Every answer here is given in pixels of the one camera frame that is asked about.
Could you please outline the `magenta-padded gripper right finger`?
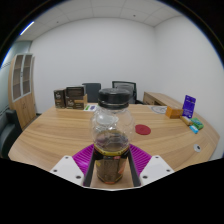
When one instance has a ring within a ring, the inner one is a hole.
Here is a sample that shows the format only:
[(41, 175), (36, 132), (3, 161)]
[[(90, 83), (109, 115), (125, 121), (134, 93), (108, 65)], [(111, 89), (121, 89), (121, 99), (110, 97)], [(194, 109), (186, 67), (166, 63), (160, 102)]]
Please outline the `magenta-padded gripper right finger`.
[(161, 156), (151, 156), (134, 145), (130, 145), (128, 160), (135, 187), (148, 185), (174, 172)]

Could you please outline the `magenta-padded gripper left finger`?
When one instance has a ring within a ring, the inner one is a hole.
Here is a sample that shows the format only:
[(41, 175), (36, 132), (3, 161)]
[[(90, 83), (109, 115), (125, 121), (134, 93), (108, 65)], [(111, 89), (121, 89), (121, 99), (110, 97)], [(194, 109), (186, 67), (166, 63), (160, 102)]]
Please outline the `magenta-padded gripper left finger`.
[(76, 185), (89, 187), (94, 162), (94, 145), (89, 145), (73, 156), (65, 155), (50, 172)]

